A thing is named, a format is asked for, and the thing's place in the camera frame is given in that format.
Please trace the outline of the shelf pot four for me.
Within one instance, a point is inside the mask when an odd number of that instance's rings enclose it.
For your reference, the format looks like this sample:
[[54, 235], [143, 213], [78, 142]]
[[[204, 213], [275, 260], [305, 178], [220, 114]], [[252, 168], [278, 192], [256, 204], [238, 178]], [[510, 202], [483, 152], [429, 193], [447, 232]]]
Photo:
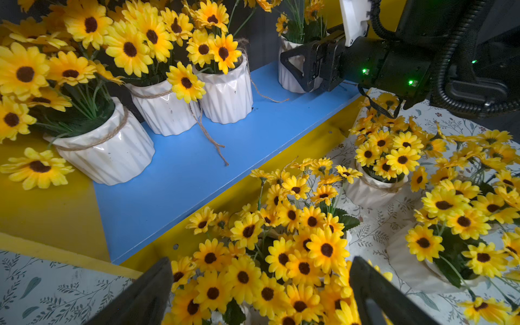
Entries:
[[[278, 81], [280, 85], [292, 93], [312, 92], [320, 86], [321, 79], [314, 81], [314, 87], [306, 91], [299, 84], [297, 78], [283, 65], [280, 56], [290, 50], [300, 48], [302, 45], [319, 41], [327, 36], [326, 20], [322, 10], [325, 7], [324, 1], [279, 1], [284, 2], [288, 13], [280, 12], [276, 23], [276, 32], [280, 38], [279, 58], [278, 58]], [[292, 64], [303, 77], [305, 57], [302, 55], [288, 58], [288, 63]]]

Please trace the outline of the shelf pot one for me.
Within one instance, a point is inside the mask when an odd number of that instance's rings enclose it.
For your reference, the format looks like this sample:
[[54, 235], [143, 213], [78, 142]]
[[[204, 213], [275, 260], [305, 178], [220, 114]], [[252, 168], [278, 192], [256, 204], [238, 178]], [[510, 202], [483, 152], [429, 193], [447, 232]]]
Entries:
[[387, 166], [411, 176], [421, 194], [414, 221], [389, 241], [389, 264], [422, 293], [466, 293], [463, 314], [477, 324], [518, 324], [519, 300], [500, 289], [519, 288], [519, 162], [506, 131], [479, 135], [401, 131], [385, 153]]

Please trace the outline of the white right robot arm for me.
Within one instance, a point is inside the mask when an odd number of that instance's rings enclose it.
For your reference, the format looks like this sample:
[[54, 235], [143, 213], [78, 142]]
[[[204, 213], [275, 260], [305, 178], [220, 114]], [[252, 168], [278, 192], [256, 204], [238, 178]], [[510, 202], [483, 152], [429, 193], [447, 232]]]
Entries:
[[466, 119], [519, 110], [519, 28], [493, 35], [517, 1], [407, 1], [398, 27], [387, 30], [379, 1], [342, 1], [343, 23], [323, 39], [280, 54], [306, 92], [321, 79], [332, 91], [344, 81], [360, 94], [375, 87], [398, 105], [370, 106], [395, 119], [424, 100]]

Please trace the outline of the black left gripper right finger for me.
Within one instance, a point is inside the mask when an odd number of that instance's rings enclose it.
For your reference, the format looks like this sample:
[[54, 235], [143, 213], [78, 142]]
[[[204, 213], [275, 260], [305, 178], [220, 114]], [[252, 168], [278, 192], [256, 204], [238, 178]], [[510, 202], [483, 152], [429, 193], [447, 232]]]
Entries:
[[386, 318], [392, 324], [437, 324], [362, 257], [353, 259], [349, 284], [362, 325], [386, 324]]

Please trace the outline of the shelf pot three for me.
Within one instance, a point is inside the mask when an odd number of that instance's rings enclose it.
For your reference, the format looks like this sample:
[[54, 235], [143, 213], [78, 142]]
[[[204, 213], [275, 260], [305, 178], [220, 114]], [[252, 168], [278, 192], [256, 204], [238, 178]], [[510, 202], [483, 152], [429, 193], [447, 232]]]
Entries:
[[251, 176], [258, 201], [240, 211], [205, 207], [187, 221], [206, 239], [171, 263], [164, 324], [359, 324], [349, 283], [348, 231], [359, 221], [338, 208], [360, 168], [306, 158]]
[[353, 175], [345, 193], [352, 203], [378, 208], [390, 203], [406, 185], [425, 190], [429, 174], [422, 158], [440, 158], [447, 141], [442, 132], [426, 132], [412, 117], [399, 115], [402, 101], [391, 93], [364, 100], [365, 116], [351, 129], [356, 137]]

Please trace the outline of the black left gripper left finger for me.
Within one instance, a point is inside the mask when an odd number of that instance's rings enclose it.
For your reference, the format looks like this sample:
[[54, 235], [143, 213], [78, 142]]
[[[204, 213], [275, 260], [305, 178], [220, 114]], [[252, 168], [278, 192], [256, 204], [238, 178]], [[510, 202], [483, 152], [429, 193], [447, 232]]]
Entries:
[[160, 324], [164, 318], [173, 272], [164, 257], [98, 312], [88, 324]]

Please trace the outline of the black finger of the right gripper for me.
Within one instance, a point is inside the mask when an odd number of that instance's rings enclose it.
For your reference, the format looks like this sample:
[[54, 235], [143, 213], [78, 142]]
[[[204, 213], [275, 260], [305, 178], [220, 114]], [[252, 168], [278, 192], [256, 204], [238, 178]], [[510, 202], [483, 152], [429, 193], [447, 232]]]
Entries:
[[[299, 46], [301, 46], [301, 44], [293, 43], [288, 40], [281, 40], [279, 54], [288, 50], [293, 50]], [[289, 62], [299, 70], [303, 70], [303, 65], [305, 62], [303, 56], [292, 57], [289, 59]], [[288, 71], [288, 69], [281, 63], [281, 61], [279, 61], [279, 83], [284, 89], [292, 93], [305, 93], [304, 89], [299, 85], [296, 78]]]

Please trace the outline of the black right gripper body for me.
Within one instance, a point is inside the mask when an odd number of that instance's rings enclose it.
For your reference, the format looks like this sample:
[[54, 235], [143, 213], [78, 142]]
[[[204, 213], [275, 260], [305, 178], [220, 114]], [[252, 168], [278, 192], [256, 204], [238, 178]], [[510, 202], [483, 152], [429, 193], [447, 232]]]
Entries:
[[359, 37], [349, 44], [334, 32], [315, 44], [320, 88], [331, 91], [349, 81], [364, 89], [396, 95], [409, 109], [427, 98], [431, 86], [433, 52], [403, 41]]

